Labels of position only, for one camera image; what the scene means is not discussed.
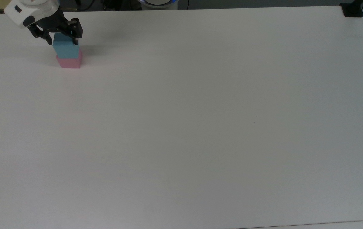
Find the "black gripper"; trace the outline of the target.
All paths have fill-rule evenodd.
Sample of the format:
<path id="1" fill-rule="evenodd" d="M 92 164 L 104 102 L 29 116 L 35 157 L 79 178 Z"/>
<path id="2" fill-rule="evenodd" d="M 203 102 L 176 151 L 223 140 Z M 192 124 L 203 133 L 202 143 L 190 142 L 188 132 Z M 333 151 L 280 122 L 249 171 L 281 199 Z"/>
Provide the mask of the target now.
<path id="1" fill-rule="evenodd" d="M 61 8 L 58 8 L 51 16 L 40 19 L 36 23 L 27 26 L 27 28 L 33 37 L 42 38 L 48 45 L 52 45 L 52 38 L 49 32 L 67 34 L 72 39 L 74 45 L 78 45 L 79 39 L 83 37 L 83 28 L 80 20 L 78 18 L 66 19 Z"/>

